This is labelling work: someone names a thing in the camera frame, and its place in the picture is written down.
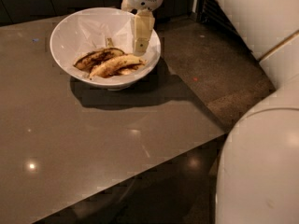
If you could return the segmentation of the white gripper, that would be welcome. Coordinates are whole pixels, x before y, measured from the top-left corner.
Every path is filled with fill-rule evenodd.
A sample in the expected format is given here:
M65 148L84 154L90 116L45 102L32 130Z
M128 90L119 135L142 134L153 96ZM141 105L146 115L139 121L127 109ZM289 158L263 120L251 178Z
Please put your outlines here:
M135 52L145 53L151 38L155 19L151 11L164 0L122 0L121 10L135 14Z

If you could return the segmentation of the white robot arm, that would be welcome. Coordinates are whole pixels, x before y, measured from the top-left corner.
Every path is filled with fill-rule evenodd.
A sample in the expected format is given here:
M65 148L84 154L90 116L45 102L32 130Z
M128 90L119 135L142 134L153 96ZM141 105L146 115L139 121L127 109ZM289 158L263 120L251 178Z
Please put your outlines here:
M223 146L215 224L299 224L299 0L216 0L276 90Z

